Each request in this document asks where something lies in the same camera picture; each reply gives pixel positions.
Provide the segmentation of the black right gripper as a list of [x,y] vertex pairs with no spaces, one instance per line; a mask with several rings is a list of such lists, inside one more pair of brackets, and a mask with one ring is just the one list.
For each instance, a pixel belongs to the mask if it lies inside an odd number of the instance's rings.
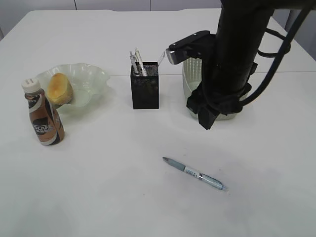
[[210,92],[206,84],[201,82],[187,98],[187,108],[194,114],[198,114],[199,124],[209,130],[215,120],[222,115],[237,114],[242,111],[241,101],[251,90],[252,86],[246,83],[244,88],[232,94]]

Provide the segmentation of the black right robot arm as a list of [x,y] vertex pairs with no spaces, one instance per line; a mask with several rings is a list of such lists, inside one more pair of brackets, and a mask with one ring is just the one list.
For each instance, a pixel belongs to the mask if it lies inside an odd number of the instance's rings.
[[187,107],[209,130],[219,115],[237,114],[248,94],[254,59],[273,8],[257,0],[224,0],[213,51],[202,58],[201,83]]

